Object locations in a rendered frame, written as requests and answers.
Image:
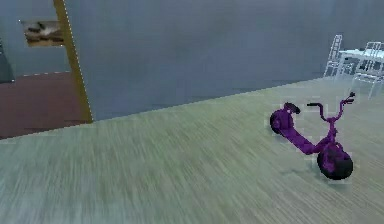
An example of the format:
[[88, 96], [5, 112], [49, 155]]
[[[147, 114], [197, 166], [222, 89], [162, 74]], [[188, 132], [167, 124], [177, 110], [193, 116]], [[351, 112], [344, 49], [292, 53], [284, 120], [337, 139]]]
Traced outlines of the white dining table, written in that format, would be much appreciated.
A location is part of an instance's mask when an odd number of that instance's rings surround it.
[[372, 60], [374, 62], [380, 62], [384, 65], [384, 51], [383, 50], [374, 50], [368, 49], [360, 51], [358, 49], [354, 50], [342, 50], [340, 52], [339, 65], [337, 67], [337, 73], [335, 75], [335, 80], [340, 79], [344, 73], [344, 61], [346, 58], [355, 58], [359, 60]]

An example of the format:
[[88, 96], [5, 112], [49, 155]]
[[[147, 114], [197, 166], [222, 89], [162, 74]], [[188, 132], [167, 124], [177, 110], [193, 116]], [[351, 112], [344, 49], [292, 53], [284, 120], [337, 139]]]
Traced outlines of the framed wall picture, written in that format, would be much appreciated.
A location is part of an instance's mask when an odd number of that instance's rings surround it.
[[63, 33], [58, 21], [22, 21], [23, 32], [29, 47], [62, 46]]

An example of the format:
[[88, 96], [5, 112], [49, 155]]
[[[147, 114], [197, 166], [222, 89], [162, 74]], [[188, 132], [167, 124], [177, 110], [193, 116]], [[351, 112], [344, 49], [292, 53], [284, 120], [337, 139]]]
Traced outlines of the dark grey furniture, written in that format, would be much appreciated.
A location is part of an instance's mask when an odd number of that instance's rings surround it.
[[0, 39], [0, 84], [12, 83], [13, 81], [14, 75], [11, 66], [8, 62], [8, 59], [4, 54], [2, 41]]

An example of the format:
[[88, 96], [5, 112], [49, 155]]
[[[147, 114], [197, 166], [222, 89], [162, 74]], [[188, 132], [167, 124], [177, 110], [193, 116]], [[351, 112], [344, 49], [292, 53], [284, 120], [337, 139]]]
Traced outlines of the yellow door frame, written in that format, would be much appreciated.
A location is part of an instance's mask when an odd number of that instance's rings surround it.
[[84, 86], [83, 76], [81, 74], [78, 55], [73, 40], [71, 25], [65, 6], [65, 0], [53, 0], [53, 3], [58, 17], [58, 21], [60, 23], [60, 28], [62, 30], [64, 47], [67, 52], [67, 57], [69, 65], [71, 67], [74, 85], [79, 98], [81, 120], [86, 124], [90, 124], [93, 122], [92, 113], [89, 106], [86, 89]]

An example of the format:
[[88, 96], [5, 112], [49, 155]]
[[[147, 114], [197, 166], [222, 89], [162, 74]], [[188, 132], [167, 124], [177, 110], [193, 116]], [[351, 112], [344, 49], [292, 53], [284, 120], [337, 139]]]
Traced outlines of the purple toy scooter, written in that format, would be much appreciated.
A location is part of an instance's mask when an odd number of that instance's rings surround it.
[[287, 139], [305, 155], [317, 155], [317, 165], [321, 173], [331, 180], [343, 180], [351, 176], [354, 165], [351, 156], [344, 151], [343, 145], [336, 140], [338, 130], [336, 122], [342, 117], [344, 106], [354, 102], [355, 93], [339, 103], [336, 116], [325, 117], [324, 106], [320, 102], [308, 103], [308, 106], [319, 108], [320, 118], [329, 124], [327, 135], [316, 145], [301, 135], [294, 127], [293, 114], [299, 114], [300, 108], [293, 103], [286, 102], [281, 109], [274, 111], [270, 116], [270, 128], [277, 134]]

